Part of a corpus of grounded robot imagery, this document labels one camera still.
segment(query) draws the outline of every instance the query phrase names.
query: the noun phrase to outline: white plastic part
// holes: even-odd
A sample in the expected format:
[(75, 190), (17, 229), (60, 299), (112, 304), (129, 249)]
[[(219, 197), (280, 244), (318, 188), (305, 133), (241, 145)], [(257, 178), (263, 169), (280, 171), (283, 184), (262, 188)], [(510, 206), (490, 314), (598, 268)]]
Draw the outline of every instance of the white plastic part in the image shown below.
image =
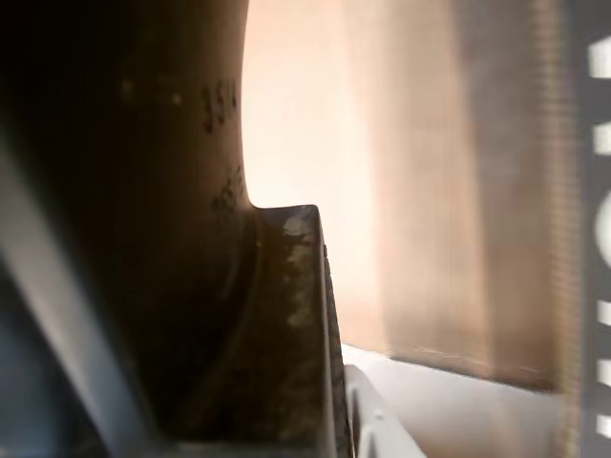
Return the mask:
[(426, 458), (365, 373), (354, 365), (344, 370), (355, 458)]

